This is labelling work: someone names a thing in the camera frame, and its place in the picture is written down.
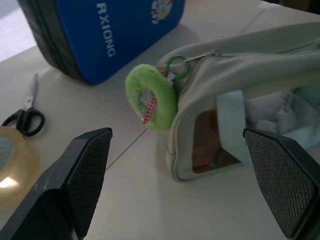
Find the clear adhesive tape roll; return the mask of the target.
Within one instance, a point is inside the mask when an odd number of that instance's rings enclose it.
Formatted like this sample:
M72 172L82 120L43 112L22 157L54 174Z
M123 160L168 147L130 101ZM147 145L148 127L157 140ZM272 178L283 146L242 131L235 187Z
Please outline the clear adhesive tape roll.
M0 126L0 209L25 196L39 177L41 161L17 129Z

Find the blue hard pencil case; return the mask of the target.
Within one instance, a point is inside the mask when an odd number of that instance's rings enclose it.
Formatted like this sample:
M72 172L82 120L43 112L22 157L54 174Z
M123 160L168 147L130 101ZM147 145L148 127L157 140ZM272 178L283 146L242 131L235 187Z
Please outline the blue hard pencil case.
M97 85L180 22L186 0L17 0L44 59Z

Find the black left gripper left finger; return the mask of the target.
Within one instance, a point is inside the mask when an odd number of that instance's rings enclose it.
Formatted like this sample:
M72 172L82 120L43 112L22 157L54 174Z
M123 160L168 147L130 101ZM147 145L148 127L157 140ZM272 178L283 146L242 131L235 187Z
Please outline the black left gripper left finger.
M0 230L0 240L83 240L103 187L112 129L74 138Z

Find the black-handled scissors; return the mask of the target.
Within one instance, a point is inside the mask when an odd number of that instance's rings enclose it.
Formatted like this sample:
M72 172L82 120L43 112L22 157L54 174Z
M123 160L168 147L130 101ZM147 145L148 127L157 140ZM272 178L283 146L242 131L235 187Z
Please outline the black-handled scissors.
M42 130L45 125L46 118L41 111L34 108L34 101L37 96L38 86L39 74L35 73L24 99L23 108L10 115L2 123L2 126L8 127L11 123L15 122L15 128L26 137L33 137ZM40 122L35 129L31 130L34 117L39 117Z

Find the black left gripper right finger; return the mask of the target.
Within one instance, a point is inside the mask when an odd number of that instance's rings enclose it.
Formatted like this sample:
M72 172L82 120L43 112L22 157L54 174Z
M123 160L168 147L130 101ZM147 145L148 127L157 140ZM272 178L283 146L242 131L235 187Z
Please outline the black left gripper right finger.
M320 240L320 164L294 139L245 128L256 180L287 240Z

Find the pale green pencil pouch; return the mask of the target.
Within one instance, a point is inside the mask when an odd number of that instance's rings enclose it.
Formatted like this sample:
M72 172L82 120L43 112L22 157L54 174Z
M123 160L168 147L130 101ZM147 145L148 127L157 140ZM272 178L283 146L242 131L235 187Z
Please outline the pale green pencil pouch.
M221 55L182 62L213 49ZM187 45L157 68L176 74L177 113L160 136L177 182L250 165L245 128L320 145L320 22Z

